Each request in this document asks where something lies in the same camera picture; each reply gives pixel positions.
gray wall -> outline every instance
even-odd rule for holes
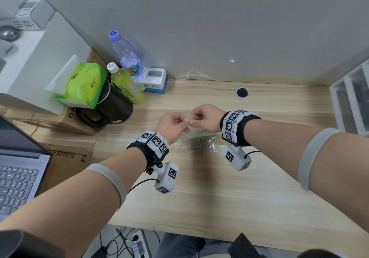
[[[369,58],[369,0],[48,1],[104,60],[117,29],[172,76],[332,80]]]

person's right hand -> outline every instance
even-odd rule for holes
[[[213,105],[201,105],[191,112],[192,116],[198,116],[200,120],[191,120],[190,126],[199,127],[213,133],[220,132],[220,120],[225,113],[225,111]]]

white strap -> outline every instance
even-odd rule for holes
[[[119,195],[120,195],[120,205],[122,206],[122,204],[125,201],[125,196],[127,195],[124,185],[121,181],[121,179],[118,177],[118,175],[113,172],[111,169],[109,169],[108,167],[105,167],[101,164],[91,164],[90,166],[88,166],[85,170],[93,170],[96,172],[101,173],[103,176],[107,177],[108,180],[110,180],[112,182],[112,184],[114,184],[114,186],[116,187]]]
[[[331,135],[339,132],[341,131],[334,128],[326,128],[320,131],[305,149],[298,165],[298,182],[306,192],[309,192],[310,170],[317,153]]]

blue bottle cap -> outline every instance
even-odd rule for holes
[[[112,41],[119,41],[122,38],[117,30],[111,31],[109,37]]]

mug handle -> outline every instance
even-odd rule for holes
[[[75,113],[76,116],[78,116],[80,120],[82,120],[88,126],[92,128],[101,128],[110,123],[110,120],[107,119],[100,111],[95,109],[95,111],[97,111],[101,115],[101,118],[98,121],[94,121],[89,116],[87,116],[86,111],[87,109],[85,108],[77,107]]]

